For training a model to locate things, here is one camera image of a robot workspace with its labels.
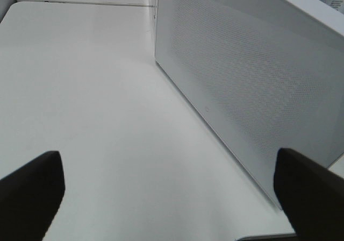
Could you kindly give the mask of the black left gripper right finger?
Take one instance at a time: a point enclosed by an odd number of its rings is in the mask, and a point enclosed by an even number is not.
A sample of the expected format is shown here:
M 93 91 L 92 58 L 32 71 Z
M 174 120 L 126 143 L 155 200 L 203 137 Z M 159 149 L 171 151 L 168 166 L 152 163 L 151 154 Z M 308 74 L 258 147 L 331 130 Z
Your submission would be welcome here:
M 273 188 L 299 240 L 343 240 L 343 178 L 280 148 Z

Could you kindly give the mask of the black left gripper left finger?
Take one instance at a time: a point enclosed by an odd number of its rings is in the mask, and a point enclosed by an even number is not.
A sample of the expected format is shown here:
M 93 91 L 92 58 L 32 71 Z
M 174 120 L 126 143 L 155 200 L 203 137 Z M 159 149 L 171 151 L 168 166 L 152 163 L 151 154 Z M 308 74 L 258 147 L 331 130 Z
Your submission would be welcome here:
M 59 151 L 47 151 L 1 179 L 1 240 L 43 240 L 65 194 Z

